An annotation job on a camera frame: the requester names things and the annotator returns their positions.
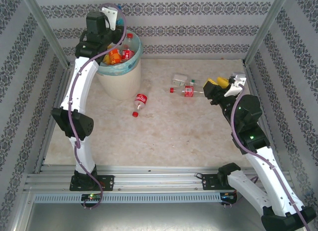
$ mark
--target white bin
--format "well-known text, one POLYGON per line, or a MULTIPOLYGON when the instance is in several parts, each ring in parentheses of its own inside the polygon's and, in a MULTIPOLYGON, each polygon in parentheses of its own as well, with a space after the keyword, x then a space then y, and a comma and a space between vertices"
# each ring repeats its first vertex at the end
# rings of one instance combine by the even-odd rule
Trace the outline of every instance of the white bin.
POLYGON ((140 63, 141 60, 139 60, 137 66, 133 70, 122 76, 107 76, 96 73, 97 78, 110 97, 119 100, 131 98, 135 96, 140 89, 140 63))
POLYGON ((129 30, 127 33, 134 35, 132 49, 135 51, 135 55, 118 65, 106 66, 101 63, 96 73, 106 93, 119 100, 135 96, 141 84, 140 57, 143 53, 143 45, 135 33, 129 30))

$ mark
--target beige floor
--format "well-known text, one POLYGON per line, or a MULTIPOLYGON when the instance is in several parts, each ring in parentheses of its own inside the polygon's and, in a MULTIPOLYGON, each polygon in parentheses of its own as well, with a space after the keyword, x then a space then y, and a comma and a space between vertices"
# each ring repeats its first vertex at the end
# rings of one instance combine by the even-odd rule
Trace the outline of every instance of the beige floor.
MULTIPOLYGON (((110 98, 95 77, 87 99, 94 119, 91 149, 97 165, 250 166, 231 139, 230 126, 219 106, 204 97, 170 94, 174 73, 206 80, 242 71, 241 60, 142 60, 142 79, 151 81, 148 101, 132 117, 134 98, 110 98)), ((75 164, 71 144, 56 126, 46 164, 75 164)))

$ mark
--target small white object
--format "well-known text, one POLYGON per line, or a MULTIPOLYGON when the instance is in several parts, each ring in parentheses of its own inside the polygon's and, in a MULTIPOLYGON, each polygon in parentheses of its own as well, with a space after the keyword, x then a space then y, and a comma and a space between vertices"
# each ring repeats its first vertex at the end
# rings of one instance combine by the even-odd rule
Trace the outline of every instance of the small white object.
POLYGON ((183 86, 185 85, 186 81, 188 79, 188 76, 183 74, 174 74, 172 78, 172 84, 176 86, 183 86))
POLYGON ((113 7, 103 7, 101 9, 101 12, 104 13, 109 21, 110 29, 115 30, 116 29, 116 20, 117 20, 117 9, 113 7))
POLYGON ((243 72, 234 72, 233 76, 235 82, 231 84, 230 89, 224 94, 224 97, 238 95, 242 91, 239 84, 244 85, 246 82, 246 75, 243 72))

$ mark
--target red label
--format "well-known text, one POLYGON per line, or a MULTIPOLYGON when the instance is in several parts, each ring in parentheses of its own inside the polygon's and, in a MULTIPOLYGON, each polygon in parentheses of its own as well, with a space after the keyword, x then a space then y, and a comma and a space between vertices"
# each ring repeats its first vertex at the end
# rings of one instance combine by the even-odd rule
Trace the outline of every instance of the red label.
POLYGON ((184 97, 193 97, 193 86, 186 86, 184 89, 184 97))
POLYGON ((139 93, 139 94, 137 94, 135 101, 141 101, 145 104, 147 102, 147 96, 145 96, 142 93, 139 93))
POLYGON ((134 56, 135 52, 131 50, 123 50, 122 60, 129 60, 134 56))

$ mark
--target striped wall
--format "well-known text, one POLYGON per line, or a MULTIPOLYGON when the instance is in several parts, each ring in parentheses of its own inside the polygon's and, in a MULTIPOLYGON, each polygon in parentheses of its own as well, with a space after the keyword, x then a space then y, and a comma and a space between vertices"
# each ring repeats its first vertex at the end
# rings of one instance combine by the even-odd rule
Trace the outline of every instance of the striped wall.
POLYGON ((120 4, 144 58, 243 59, 274 0, 37 0, 70 60, 85 16, 120 4))
POLYGON ((0 0, 0 231, 43 146, 64 68, 24 0, 0 0))
MULTIPOLYGON (((280 163, 318 212, 318 0, 286 0, 250 65, 280 163)), ((318 230, 318 219, 311 222, 318 230)))

